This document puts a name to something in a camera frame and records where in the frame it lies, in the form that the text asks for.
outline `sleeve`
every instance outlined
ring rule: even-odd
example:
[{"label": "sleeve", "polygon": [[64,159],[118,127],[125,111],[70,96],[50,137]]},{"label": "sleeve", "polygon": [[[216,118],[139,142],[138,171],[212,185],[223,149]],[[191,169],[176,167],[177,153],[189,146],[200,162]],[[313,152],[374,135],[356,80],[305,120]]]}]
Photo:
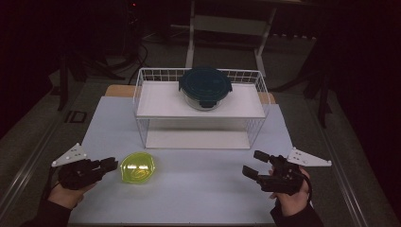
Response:
[{"label": "sleeve", "polygon": [[270,211],[277,227],[323,227],[321,218],[310,204],[304,210],[289,217],[283,217],[281,206],[276,206]]},{"label": "sleeve", "polygon": [[21,227],[67,226],[71,210],[51,201],[41,201],[38,214]]}]

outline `dark background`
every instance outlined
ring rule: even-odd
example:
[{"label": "dark background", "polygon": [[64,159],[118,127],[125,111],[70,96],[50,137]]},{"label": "dark background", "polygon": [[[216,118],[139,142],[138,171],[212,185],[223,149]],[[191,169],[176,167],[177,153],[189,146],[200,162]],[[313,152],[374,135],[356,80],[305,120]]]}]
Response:
[{"label": "dark background", "polygon": [[[90,58],[104,61],[107,53],[125,55],[136,48],[138,44],[122,42],[132,20],[139,19],[165,37],[169,24],[187,24],[188,1],[135,1],[133,19],[127,15],[132,3],[0,3],[0,138],[52,89],[48,75],[59,68],[66,42]],[[289,39],[294,35],[318,37],[306,64],[313,69],[322,67],[322,61],[330,62],[334,75],[330,88],[337,93],[378,181],[401,218],[401,155],[396,143],[401,141],[401,4],[395,0],[346,1],[338,6],[280,5],[271,33],[287,34]],[[219,5],[213,12],[227,11]],[[246,12],[229,11],[238,16]],[[115,35],[107,36],[110,31]]]}]

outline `metal frame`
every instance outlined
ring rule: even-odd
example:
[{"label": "metal frame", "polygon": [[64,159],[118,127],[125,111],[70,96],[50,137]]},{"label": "metal frame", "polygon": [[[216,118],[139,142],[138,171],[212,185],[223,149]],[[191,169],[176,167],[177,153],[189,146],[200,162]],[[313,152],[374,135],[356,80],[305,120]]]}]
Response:
[{"label": "metal frame", "polygon": [[192,68],[195,54],[194,36],[195,30],[208,30],[217,32],[236,33],[244,35],[260,35],[260,45],[254,50],[257,70],[263,77],[266,77],[265,66],[263,64],[262,53],[269,37],[271,24],[273,22],[277,8],[270,10],[270,17],[267,22],[243,20],[234,18],[219,18],[212,16],[197,15],[195,13],[195,1],[191,2],[191,17],[189,21],[189,45],[186,54],[185,68]]}]

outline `white table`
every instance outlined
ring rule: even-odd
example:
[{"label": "white table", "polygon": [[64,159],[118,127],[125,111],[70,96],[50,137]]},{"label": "white table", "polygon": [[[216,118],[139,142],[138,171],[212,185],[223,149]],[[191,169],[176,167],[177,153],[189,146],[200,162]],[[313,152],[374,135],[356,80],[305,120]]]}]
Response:
[{"label": "white table", "polygon": [[82,143],[91,160],[135,151],[150,153],[156,165],[142,184],[122,183],[120,169],[103,177],[74,209],[70,223],[109,225],[263,225],[273,223],[269,193],[242,175],[243,165],[268,174],[270,165],[253,151],[287,156],[292,148],[278,105],[252,149],[144,149],[131,97],[101,98]]}]

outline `white triangular marker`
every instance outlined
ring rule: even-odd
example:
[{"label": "white triangular marker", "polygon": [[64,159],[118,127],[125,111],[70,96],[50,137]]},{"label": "white triangular marker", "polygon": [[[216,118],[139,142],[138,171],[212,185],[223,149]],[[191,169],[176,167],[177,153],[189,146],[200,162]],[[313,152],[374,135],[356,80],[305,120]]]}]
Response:
[{"label": "white triangular marker", "polygon": [[287,161],[300,166],[331,166],[331,161],[326,161],[296,148],[292,149]]},{"label": "white triangular marker", "polygon": [[86,159],[88,155],[83,150],[82,146],[79,143],[76,143],[75,146],[67,150],[60,158],[54,161],[51,165],[53,167],[63,166],[66,164],[74,163],[79,160]]}]

